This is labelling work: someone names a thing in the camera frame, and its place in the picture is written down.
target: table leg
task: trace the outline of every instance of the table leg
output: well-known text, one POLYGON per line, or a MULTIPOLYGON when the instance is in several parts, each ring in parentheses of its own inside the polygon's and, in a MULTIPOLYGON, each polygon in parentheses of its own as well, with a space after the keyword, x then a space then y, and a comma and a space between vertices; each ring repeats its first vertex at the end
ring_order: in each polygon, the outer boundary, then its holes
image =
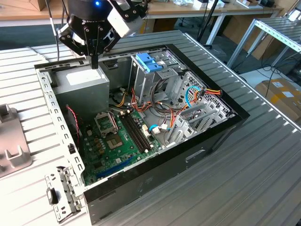
POLYGON ((229 68, 231 68, 231 66, 234 64, 234 62, 235 62, 236 58, 238 57, 241 49, 243 48, 243 46, 245 45, 246 41, 248 40, 249 35, 252 33, 252 31, 253 31, 253 29, 255 27, 255 22, 256 22, 256 19, 254 19, 252 21, 252 23, 250 24, 248 30, 245 32, 243 38, 241 39, 240 43, 237 45, 234 53, 232 54, 230 60, 227 63, 227 66, 229 68))
POLYGON ((217 20, 214 24, 214 27, 209 35, 209 38, 206 42, 206 45, 212 45, 214 38, 216 37, 216 34, 218 33, 218 30, 221 27, 222 22, 224 21, 225 15, 220 15, 217 17, 217 20))
POLYGON ((278 61, 281 59, 281 57, 284 55, 284 53, 287 52, 288 49, 289 49, 289 47, 286 46, 286 47, 282 50, 282 52, 279 54, 279 56, 277 56, 277 58, 275 59, 275 61, 272 63, 272 66, 273 66, 273 67, 275 66, 275 64, 278 63, 278 61))
MULTIPOLYGON (((278 15, 279 12, 272 13, 270 18, 275 18, 278 15)), ((257 47, 258 43, 262 40, 263 35, 265 34, 265 31, 261 31, 255 41, 253 42, 252 46, 249 48, 248 53, 251 53, 254 48, 257 47)))

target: red wire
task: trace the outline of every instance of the red wire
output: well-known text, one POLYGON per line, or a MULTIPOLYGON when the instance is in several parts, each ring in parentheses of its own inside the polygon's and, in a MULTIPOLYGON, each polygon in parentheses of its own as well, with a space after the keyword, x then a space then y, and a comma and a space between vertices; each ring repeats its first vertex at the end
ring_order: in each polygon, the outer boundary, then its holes
POLYGON ((74 113, 74 111, 69 107, 69 106, 66 106, 66 108, 71 111, 71 113, 73 114, 73 117, 75 119, 75 123, 76 123, 76 132, 77 132, 77 145, 79 146, 79 123, 77 121, 77 117, 76 117, 76 114, 74 113))

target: ridged metal surface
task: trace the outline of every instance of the ridged metal surface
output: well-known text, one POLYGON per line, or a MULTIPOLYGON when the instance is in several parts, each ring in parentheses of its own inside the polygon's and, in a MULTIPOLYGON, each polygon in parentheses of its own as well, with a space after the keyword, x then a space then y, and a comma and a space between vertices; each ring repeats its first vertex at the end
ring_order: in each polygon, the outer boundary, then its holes
POLYGON ((278 17, 259 19, 255 25, 295 51, 301 51, 301 25, 299 23, 278 17))
MULTIPOLYGON (((121 40, 115 50, 175 44, 250 113, 212 155, 102 220, 101 226, 295 225, 301 217, 301 133, 229 69, 180 31, 121 40)), ((61 56, 72 58, 61 46, 61 56)), ((36 47, 49 61, 55 46, 36 47)), ((0 103, 18 110, 33 164, 0 178, 1 225, 56 225, 44 175, 64 165, 33 65, 22 48, 0 52, 0 103)), ((82 211, 62 225, 89 225, 82 211)))

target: metal bracket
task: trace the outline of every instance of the metal bracket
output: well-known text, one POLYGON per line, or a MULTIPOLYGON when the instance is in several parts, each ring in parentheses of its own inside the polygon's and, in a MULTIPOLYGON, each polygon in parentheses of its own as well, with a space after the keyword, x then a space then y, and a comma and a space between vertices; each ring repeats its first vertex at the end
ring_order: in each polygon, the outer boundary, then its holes
POLYGON ((0 105, 0 178, 31 163, 16 109, 0 105))
POLYGON ((54 205, 56 220, 64 222, 69 217, 80 212, 85 206, 83 195, 75 196, 74 188, 79 184, 70 167, 57 167, 57 171, 45 175, 47 197, 50 205, 54 205))

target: side panel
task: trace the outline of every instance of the side panel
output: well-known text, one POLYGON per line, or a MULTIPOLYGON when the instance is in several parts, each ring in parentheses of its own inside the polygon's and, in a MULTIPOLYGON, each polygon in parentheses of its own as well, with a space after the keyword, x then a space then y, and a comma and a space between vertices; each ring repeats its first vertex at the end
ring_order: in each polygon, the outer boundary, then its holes
MULTIPOLYGON (((146 173, 133 178, 127 183, 122 184, 118 188, 112 189, 106 194, 97 197, 96 190, 107 190, 107 186, 109 186, 108 181, 84 192, 92 225, 107 217, 112 212, 131 203, 151 189, 154 189, 158 185, 183 172, 187 168, 203 159, 208 154, 215 151, 217 147, 223 142, 223 140, 226 139, 234 131, 235 127, 236 126, 233 126, 227 130, 224 130, 223 132, 212 136, 211 138, 197 144, 196 146, 188 149, 182 154, 179 154, 176 157, 147 171, 146 173)), ((121 173, 117 177, 119 176, 126 178, 128 176, 128 172, 121 173)))

